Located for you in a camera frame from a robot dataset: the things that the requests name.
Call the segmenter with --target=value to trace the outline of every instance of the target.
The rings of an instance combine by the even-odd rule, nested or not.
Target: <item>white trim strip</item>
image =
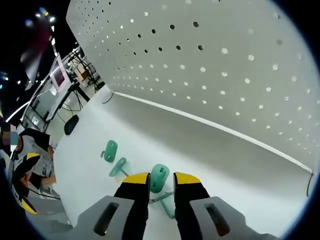
[[[179,114],[181,116],[184,116],[184,117],[187,117],[189,119],[193,119],[195,121],[198,121],[200,123],[203,123],[203,124],[206,124],[206,125],[209,125],[211,127],[214,127],[216,129],[220,129],[222,131],[225,131],[229,134],[232,134],[238,138],[241,138],[243,140],[246,140],[252,144],[255,144],[261,148],[264,148],[274,154],[277,154],[278,156],[284,158],[284,159],[287,159],[288,161],[298,165],[299,167],[303,168],[304,170],[308,171],[309,173],[312,173],[313,171],[307,167],[306,165],[302,164],[301,162],[299,162],[298,160],[294,159],[293,157],[283,153],[282,151],[279,151],[277,149],[275,149],[274,147],[272,146],[269,146],[261,141],[258,141],[250,136],[247,136],[243,133],[240,133],[238,131],[235,131],[235,130],[232,130],[231,128],[228,128],[226,126],[223,126],[223,125],[220,125],[218,123],[215,123],[213,121],[209,121],[207,119],[204,119],[202,117],[199,117],[199,116],[195,116],[195,115],[192,115],[190,113],[187,113],[187,112],[184,112],[184,111],[180,111],[178,109],[174,109],[172,107],[169,107],[169,106],[165,106],[165,105],[161,105],[161,104],[158,104],[158,103],[155,103],[153,101],[148,101],[148,100],[145,100],[145,99],[141,99],[141,98],[138,98],[138,97],[135,97],[135,96],[130,96],[130,95],[127,95],[127,94],[123,94],[123,93],[120,93],[120,92],[114,92],[114,94],[117,94],[119,96],[122,96],[122,97],[125,97],[125,98],[128,98],[128,99],[132,99],[132,100],[136,100],[138,102],[141,102],[141,103],[145,103],[145,104],[149,104],[149,105],[152,105],[154,107],[157,107],[157,108],[160,108],[160,109],[163,109],[163,110],[167,110],[169,112],[172,112],[172,113],[175,113],[175,114]]]

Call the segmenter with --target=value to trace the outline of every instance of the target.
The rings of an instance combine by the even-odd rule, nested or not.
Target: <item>person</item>
[[[1,126],[0,137],[2,145],[8,145],[12,134],[12,126],[10,123],[4,122]],[[50,135],[32,129],[26,128],[17,136],[17,143],[15,147],[15,154],[20,160],[29,153],[39,154],[40,159],[30,171],[28,171],[22,178],[21,183],[27,187],[31,183],[36,189],[48,190],[50,185],[56,183],[56,176],[54,174],[54,151],[49,145]]]

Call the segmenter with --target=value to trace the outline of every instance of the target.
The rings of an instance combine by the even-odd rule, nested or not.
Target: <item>white table surface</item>
[[[121,157],[127,159],[128,174],[166,165],[166,192],[173,190],[173,172],[200,178],[212,197],[242,212],[259,233],[281,236],[304,206],[310,175],[302,168],[243,139],[142,102],[115,94],[102,104],[109,96],[105,86],[91,98],[72,134],[64,135],[54,152],[55,190],[73,226],[83,211],[115,194],[121,181],[109,172]],[[114,163],[101,158],[109,140],[118,144]],[[149,206],[144,239],[180,239],[176,221],[159,202]]]

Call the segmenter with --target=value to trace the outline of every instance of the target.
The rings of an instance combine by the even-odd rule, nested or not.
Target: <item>perforated white panel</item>
[[[113,91],[221,124],[314,167],[318,71],[271,1],[71,0],[66,20]]]

